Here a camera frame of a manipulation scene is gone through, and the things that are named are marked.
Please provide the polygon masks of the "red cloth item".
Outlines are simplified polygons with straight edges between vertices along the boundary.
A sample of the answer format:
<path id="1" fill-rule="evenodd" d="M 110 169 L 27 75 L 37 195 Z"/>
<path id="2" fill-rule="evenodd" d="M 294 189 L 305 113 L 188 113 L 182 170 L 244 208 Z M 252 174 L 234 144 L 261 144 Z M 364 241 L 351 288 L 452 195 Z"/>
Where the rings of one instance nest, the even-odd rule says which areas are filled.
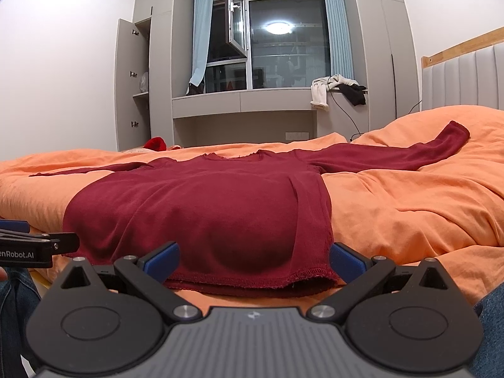
<path id="1" fill-rule="evenodd" d="M 168 149 L 168 146 L 162 137 L 152 137 L 144 144 L 143 148 L 156 152 L 163 152 Z"/>

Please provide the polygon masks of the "white garment on ledge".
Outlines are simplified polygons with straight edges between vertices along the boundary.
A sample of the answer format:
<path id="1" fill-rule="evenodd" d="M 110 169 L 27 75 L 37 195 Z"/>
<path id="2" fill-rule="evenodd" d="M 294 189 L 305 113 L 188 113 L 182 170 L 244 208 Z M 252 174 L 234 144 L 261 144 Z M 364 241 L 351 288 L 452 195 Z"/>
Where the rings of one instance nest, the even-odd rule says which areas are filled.
<path id="1" fill-rule="evenodd" d="M 336 89 L 339 85 L 359 85 L 356 80 L 343 77 L 341 74 L 334 74 L 329 77 L 316 78 L 312 81 L 311 90 L 311 106 L 314 109 L 329 110 L 327 103 L 327 93 L 330 90 Z"/>

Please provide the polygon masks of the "blue jeans leg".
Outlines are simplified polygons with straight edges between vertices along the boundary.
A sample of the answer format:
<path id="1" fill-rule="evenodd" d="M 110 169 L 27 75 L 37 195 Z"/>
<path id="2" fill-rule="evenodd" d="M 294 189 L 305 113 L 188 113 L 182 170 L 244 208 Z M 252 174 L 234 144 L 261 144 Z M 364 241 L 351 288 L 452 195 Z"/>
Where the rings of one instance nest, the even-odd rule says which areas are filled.
<path id="1" fill-rule="evenodd" d="M 1 377 L 28 377 L 22 358 L 38 367 L 26 325 L 40 300 L 27 269 L 1 268 Z"/>

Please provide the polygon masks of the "right light blue curtain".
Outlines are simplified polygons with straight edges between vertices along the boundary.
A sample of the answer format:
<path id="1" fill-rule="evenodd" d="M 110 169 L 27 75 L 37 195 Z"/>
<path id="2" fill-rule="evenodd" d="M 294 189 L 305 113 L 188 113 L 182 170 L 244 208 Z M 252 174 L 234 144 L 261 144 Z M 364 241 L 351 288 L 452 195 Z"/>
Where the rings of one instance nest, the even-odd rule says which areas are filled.
<path id="1" fill-rule="evenodd" d="M 344 0 L 325 0 L 331 75 L 354 78 L 351 39 Z"/>

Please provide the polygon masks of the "black garment on ledge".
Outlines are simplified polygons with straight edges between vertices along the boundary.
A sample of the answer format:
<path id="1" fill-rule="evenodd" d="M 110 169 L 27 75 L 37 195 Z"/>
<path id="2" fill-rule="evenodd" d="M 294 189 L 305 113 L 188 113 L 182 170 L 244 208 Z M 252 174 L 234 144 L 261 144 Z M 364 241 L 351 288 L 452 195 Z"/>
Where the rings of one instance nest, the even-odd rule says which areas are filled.
<path id="1" fill-rule="evenodd" d="M 353 106 L 366 105 L 366 86 L 360 84 L 340 84 L 337 89 Z"/>

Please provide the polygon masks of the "dark red knit sweater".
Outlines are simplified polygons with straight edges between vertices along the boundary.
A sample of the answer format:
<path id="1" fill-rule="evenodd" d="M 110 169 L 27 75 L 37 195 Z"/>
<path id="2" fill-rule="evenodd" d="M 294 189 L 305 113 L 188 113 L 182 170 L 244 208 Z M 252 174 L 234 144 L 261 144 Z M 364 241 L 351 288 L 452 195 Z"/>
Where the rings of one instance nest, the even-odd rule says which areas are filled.
<path id="1" fill-rule="evenodd" d="M 161 157 L 53 178 L 90 179 L 67 204 L 62 227 L 77 234 L 78 254 L 94 265 L 175 242 L 181 252 L 175 288 L 251 295 L 342 276 L 343 266 L 330 262 L 337 238 L 325 175 L 417 171 L 457 154 L 469 137 L 450 122 L 433 140 L 407 148 L 341 142 L 332 134 L 312 149 Z"/>

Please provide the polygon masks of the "left light blue curtain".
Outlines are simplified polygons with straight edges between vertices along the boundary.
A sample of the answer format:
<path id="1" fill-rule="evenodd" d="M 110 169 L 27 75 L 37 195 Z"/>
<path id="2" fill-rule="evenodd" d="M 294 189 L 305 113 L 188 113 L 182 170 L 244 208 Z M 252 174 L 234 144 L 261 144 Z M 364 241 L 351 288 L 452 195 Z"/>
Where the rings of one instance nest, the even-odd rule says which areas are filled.
<path id="1" fill-rule="evenodd" d="M 206 71 L 214 0 L 194 0 L 192 65 L 189 86 L 202 83 Z"/>

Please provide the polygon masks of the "light blue curtain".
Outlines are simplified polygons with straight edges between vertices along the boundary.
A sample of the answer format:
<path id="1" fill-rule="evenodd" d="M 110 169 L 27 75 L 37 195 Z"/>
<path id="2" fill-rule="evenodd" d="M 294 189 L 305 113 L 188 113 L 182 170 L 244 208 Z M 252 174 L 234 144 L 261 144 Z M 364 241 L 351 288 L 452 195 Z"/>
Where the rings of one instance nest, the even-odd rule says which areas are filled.
<path id="1" fill-rule="evenodd" d="M 214 0 L 194 0 L 192 65 L 189 86 L 202 83 L 206 71 Z"/>
<path id="2" fill-rule="evenodd" d="M 325 0 L 331 75 L 354 78 L 351 39 L 344 0 Z"/>

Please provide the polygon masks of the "white item on shelf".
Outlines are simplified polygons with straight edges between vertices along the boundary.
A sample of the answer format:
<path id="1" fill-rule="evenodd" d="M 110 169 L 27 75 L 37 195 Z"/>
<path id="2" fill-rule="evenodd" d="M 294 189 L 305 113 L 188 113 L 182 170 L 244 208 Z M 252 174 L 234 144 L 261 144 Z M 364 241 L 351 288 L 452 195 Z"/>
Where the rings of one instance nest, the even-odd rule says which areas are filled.
<path id="1" fill-rule="evenodd" d="M 149 91 L 149 72 L 148 71 L 144 72 L 140 78 L 139 90 L 142 93 Z"/>

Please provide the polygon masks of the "padded grey wooden headboard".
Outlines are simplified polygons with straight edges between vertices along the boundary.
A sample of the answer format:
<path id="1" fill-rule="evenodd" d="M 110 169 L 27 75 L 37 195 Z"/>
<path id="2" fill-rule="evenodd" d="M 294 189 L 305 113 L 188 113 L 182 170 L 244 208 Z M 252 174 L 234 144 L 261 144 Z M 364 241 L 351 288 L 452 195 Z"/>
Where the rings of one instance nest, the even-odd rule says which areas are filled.
<path id="1" fill-rule="evenodd" d="M 480 105 L 502 110 L 503 41 L 500 27 L 424 56 L 421 108 Z"/>

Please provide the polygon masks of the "window with open sash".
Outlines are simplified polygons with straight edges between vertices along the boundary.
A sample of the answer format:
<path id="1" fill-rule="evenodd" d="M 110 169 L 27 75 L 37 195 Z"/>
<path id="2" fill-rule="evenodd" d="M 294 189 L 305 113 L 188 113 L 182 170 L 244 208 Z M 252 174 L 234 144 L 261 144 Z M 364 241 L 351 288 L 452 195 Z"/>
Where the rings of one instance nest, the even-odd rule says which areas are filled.
<path id="1" fill-rule="evenodd" d="M 330 70 L 325 0 L 214 0 L 206 93 L 308 87 Z"/>

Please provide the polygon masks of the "grey wardrobe with open door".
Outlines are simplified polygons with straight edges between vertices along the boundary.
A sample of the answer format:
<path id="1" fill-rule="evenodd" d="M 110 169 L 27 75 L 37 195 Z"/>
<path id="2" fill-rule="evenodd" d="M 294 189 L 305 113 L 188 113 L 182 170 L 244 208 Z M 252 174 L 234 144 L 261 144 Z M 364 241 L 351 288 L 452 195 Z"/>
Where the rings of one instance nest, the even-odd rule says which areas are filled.
<path id="1" fill-rule="evenodd" d="M 174 142 L 171 49 L 174 0 L 135 0 L 131 20 L 118 20 L 114 71 L 117 147 L 137 148 L 151 137 Z M 139 90 L 149 72 L 149 91 Z"/>

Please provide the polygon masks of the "grey window desk unit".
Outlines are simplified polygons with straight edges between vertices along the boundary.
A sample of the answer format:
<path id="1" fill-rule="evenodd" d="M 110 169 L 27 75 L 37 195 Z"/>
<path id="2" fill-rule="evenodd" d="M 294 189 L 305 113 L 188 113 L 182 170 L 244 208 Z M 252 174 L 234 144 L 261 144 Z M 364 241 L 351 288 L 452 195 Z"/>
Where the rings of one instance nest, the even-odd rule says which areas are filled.
<path id="1" fill-rule="evenodd" d="M 369 130 L 367 106 L 353 106 L 338 91 L 327 95 L 329 110 L 311 106 L 308 88 L 235 90 L 172 100 L 174 141 L 183 147 L 234 142 L 288 142 L 286 131 L 310 139 L 329 133 L 346 138 Z"/>

